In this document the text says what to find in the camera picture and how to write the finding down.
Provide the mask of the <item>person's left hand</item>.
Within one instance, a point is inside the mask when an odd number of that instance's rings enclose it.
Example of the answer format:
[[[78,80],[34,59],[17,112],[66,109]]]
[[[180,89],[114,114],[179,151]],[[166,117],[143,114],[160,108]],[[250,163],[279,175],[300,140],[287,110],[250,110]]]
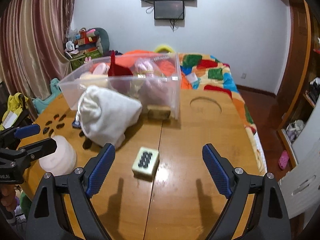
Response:
[[[17,207],[15,185],[1,185],[1,203],[9,211],[15,211]]]

